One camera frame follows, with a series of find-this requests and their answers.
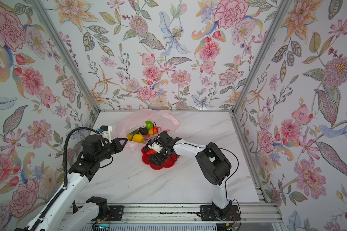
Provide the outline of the red yellow mango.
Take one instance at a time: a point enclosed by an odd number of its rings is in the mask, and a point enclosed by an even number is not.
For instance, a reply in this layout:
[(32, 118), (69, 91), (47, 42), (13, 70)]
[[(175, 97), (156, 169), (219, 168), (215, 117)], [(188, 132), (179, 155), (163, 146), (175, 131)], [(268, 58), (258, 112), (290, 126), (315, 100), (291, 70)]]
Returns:
[(159, 132), (159, 128), (158, 127), (153, 127), (151, 128), (149, 131), (148, 131), (148, 134), (151, 135), (151, 136), (154, 136), (154, 135), (157, 135)]

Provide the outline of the yellow lemon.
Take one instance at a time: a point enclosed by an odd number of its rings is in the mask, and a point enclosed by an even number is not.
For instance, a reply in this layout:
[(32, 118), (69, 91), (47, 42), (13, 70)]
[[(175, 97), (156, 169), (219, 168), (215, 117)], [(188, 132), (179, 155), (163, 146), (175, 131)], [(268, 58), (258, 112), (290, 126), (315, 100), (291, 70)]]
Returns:
[(144, 142), (144, 136), (141, 134), (135, 134), (132, 138), (132, 141), (136, 142), (136, 143), (143, 143)]

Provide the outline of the green round textured fruit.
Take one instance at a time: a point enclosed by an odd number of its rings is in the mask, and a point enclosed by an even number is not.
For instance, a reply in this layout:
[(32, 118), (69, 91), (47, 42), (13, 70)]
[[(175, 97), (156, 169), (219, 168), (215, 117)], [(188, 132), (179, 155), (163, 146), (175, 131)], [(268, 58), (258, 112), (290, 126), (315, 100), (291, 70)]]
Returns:
[(146, 125), (147, 130), (149, 130), (149, 131), (154, 127), (154, 124), (151, 121), (146, 121), (145, 125)]

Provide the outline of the dark avocado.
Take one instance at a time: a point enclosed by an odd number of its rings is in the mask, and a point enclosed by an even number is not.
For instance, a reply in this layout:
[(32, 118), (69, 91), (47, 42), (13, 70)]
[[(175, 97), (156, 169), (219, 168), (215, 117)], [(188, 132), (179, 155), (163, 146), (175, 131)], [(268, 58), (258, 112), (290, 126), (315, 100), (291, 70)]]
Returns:
[(141, 135), (143, 135), (143, 136), (146, 136), (146, 135), (148, 135), (148, 133), (149, 133), (149, 129), (147, 129), (146, 127), (144, 127), (144, 128), (140, 127), (140, 128), (139, 128), (139, 133), (140, 133)]

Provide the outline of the pink plastic bag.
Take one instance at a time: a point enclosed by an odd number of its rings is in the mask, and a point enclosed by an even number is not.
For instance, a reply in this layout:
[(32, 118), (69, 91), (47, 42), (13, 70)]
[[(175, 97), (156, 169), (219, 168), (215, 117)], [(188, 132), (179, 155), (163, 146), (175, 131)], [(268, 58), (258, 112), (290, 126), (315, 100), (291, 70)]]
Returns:
[(172, 134), (180, 126), (178, 119), (169, 110), (143, 109), (132, 113), (117, 124), (114, 136), (127, 138), (126, 148), (135, 151), (162, 131)]

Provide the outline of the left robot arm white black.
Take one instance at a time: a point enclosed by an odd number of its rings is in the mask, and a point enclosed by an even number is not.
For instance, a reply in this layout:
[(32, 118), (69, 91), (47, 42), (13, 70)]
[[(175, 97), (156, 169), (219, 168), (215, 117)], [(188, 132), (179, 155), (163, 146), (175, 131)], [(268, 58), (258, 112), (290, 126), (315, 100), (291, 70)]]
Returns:
[(80, 156), (68, 171), (63, 186), (22, 230), (79, 231), (91, 221), (99, 222), (110, 217), (107, 200), (92, 196), (77, 212), (68, 219), (63, 219), (80, 192), (100, 170), (101, 163), (111, 159), (114, 154), (120, 153), (127, 142), (127, 138), (109, 140), (98, 134), (87, 136), (82, 141)]

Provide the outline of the red flower-shaped plate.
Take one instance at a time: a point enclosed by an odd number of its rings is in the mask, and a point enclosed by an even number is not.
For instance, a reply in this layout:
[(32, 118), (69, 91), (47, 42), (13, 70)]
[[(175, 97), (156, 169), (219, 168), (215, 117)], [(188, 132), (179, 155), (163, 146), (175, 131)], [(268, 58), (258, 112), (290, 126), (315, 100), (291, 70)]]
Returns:
[(180, 157), (179, 155), (172, 155), (161, 166), (150, 163), (148, 157), (157, 154), (154, 150), (149, 150), (145, 155), (142, 154), (142, 161), (144, 164), (149, 165), (154, 170), (161, 170), (163, 168), (171, 168), (175, 165), (175, 162)]

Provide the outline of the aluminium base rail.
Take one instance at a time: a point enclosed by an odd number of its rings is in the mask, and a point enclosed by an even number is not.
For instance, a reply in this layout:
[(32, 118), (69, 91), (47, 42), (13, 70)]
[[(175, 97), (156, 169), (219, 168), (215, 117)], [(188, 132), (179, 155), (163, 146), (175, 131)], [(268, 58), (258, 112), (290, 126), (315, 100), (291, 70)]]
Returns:
[(213, 212), (201, 209), (202, 204), (122, 204), (120, 221), (103, 220), (103, 223), (282, 223), (280, 210), (275, 204), (236, 203), (226, 218), (218, 219)]

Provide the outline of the left aluminium corner post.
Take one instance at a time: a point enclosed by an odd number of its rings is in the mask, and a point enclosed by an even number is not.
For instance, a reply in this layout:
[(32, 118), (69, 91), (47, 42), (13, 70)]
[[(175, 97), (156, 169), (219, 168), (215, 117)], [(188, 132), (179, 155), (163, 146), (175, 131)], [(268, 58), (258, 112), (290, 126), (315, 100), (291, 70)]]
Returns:
[(47, 13), (44, 5), (41, 1), (29, 1), (29, 4), (33, 8), (34, 12), (37, 14), (39, 20), (44, 24), (44, 28), (50, 34), (50, 38), (55, 43), (56, 47), (59, 49), (59, 53), (62, 56), (64, 63), (70, 69), (73, 77), (75, 78), (78, 86), (80, 87), (82, 93), (84, 94), (89, 106), (94, 110), (95, 114), (98, 116), (101, 112), (99, 106), (97, 105), (91, 91), (88, 89), (82, 74), (80, 73), (77, 65), (74, 63), (70, 53), (68, 52), (67, 46), (64, 44), (59, 32), (57, 31), (55, 25), (53, 24), (49, 14)]

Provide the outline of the aluminium corner post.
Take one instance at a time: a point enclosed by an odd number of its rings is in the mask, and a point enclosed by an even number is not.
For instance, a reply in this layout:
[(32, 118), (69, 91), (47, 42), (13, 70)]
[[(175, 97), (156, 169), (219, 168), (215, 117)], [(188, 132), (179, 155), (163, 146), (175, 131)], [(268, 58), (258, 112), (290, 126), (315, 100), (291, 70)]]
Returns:
[(232, 109), (232, 114), (236, 115), (237, 112), (241, 110), (242, 103), (247, 95), (247, 92), (257, 74), (258, 69), (261, 67), (261, 65), (264, 62), (264, 58), (266, 57), (266, 54), (268, 50), (271, 47), (271, 44), (273, 40), (275, 39), (275, 36), (277, 34), (277, 31), (281, 25), (282, 20), (287, 14), (288, 8), (290, 6), (290, 2), (285, 0), (285, 1), (280, 1), (280, 5), (277, 8), (276, 14), (274, 16), (274, 19), (270, 25), (269, 28), (269, 33), (265, 37), (264, 42), (262, 43), (262, 46), (260, 47), (259, 53), (255, 57), (255, 62), (254, 65), (252, 66), (250, 73), (248, 77), (246, 78), (246, 82), (241, 90), (241, 94), (237, 100), (237, 102), (234, 105), (234, 108)]
[(59, 49), (59, 53), (62, 56), (64, 63), (70, 69), (73, 77), (75, 78), (78, 86), (80, 87), (82, 93), (84, 94), (89, 106), (94, 110), (95, 114), (98, 116), (101, 112), (99, 106), (97, 105), (91, 91), (88, 89), (82, 74), (80, 73), (77, 65), (74, 63), (70, 53), (68, 52), (67, 46), (64, 44), (59, 32), (57, 31), (55, 25), (53, 24), (49, 14), (47, 13), (44, 5), (41, 1), (29, 1), (29, 4), (33, 8), (34, 12), (37, 14), (39, 20), (44, 24), (44, 28), (50, 34), (50, 38), (55, 43), (56, 47)]

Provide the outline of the right aluminium corner post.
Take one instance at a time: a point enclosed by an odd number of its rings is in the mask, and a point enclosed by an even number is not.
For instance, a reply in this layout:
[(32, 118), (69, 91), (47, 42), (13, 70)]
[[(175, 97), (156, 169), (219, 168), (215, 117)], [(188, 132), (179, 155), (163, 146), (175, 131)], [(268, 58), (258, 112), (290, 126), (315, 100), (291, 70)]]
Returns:
[(277, 34), (277, 31), (281, 25), (282, 20), (287, 14), (288, 8), (290, 6), (290, 2), (285, 0), (285, 1), (280, 1), (280, 5), (277, 8), (276, 14), (274, 16), (274, 19), (270, 25), (269, 28), (269, 33), (265, 37), (264, 42), (262, 43), (262, 46), (260, 47), (259, 53), (255, 57), (255, 62), (254, 65), (252, 66), (250, 73), (248, 77), (246, 78), (246, 82), (241, 90), (241, 94), (237, 100), (237, 102), (234, 105), (234, 108), (232, 109), (232, 114), (236, 115), (237, 112), (241, 110), (242, 103), (247, 95), (247, 92), (257, 74), (258, 69), (261, 67), (261, 65), (264, 62), (264, 58), (266, 57), (266, 54), (268, 50), (271, 47), (271, 44), (273, 40), (275, 39), (275, 36)]

